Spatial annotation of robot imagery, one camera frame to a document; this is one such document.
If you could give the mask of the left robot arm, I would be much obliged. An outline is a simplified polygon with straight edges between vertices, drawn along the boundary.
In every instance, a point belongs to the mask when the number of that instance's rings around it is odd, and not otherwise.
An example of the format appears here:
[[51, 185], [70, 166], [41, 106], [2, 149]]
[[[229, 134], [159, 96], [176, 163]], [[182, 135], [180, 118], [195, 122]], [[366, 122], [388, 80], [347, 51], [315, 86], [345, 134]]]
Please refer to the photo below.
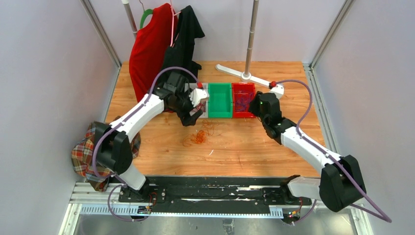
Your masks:
[[97, 177], [97, 165], [110, 170], [113, 177], [126, 187], [138, 202], [150, 196], [145, 186], [146, 177], [134, 166], [130, 144], [140, 130], [154, 117], [169, 109], [177, 114], [183, 126], [195, 125], [202, 115], [190, 112], [209, 99], [208, 91], [198, 78], [187, 69], [168, 67], [154, 78], [148, 93], [121, 118], [105, 124], [96, 122], [92, 168]]

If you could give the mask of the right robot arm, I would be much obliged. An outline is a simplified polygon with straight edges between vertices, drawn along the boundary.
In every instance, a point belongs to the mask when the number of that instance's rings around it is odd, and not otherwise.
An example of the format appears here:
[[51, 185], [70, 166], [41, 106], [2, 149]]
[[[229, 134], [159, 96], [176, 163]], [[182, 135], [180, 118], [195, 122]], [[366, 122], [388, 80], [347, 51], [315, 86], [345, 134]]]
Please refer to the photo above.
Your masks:
[[249, 112], [261, 121], [267, 136], [306, 160], [320, 178], [293, 175], [281, 183], [281, 200], [292, 204], [298, 198], [319, 200], [339, 212], [363, 198], [366, 193], [360, 166], [355, 157], [341, 156], [307, 136], [299, 126], [283, 117], [274, 93], [257, 92]]

